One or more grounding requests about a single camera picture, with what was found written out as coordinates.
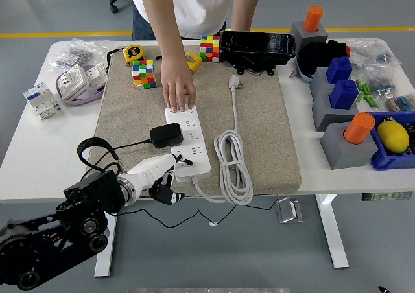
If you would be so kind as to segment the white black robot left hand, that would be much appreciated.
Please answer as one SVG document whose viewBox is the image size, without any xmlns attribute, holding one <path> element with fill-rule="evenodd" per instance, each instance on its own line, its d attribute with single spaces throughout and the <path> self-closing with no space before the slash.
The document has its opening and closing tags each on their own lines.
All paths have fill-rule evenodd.
<svg viewBox="0 0 415 293">
<path fill-rule="evenodd" d="M 123 175 L 123 178 L 127 179 L 132 185 L 132 197 L 126 201 L 126 205 L 136 202 L 142 191 L 150 189 L 155 181 L 158 181 L 164 174 L 174 168 L 178 162 L 183 162 L 189 166 L 193 165 L 190 159 L 185 159 L 182 155 L 164 154 L 144 159 L 131 168 Z"/>
</svg>

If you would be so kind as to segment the person's right hand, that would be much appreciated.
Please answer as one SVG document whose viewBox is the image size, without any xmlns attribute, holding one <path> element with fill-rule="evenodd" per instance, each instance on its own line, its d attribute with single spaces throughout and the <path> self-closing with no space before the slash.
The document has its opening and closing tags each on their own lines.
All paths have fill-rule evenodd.
<svg viewBox="0 0 415 293">
<path fill-rule="evenodd" d="M 183 55 L 163 55 L 161 83 L 166 107 L 172 112 L 193 108 L 196 102 L 196 87 L 193 76 Z"/>
</svg>

